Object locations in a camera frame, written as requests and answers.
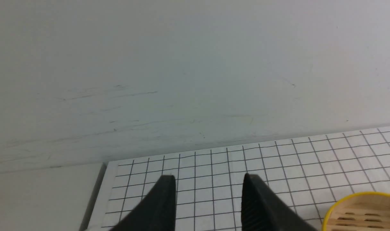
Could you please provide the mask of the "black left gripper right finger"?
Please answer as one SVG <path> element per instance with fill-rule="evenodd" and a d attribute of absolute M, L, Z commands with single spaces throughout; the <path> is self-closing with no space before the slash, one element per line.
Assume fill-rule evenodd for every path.
<path fill-rule="evenodd" d="M 242 231 L 315 231 L 264 183 L 259 175 L 244 175 Z"/>

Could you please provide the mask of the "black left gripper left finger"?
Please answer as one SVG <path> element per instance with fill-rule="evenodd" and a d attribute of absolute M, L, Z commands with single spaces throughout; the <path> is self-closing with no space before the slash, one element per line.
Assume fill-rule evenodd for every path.
<path fill-rule="evenodd" d="M 176 180 L 162 175 L 148 194 L 118 222 L 112 231 L 174 231 Z"/>

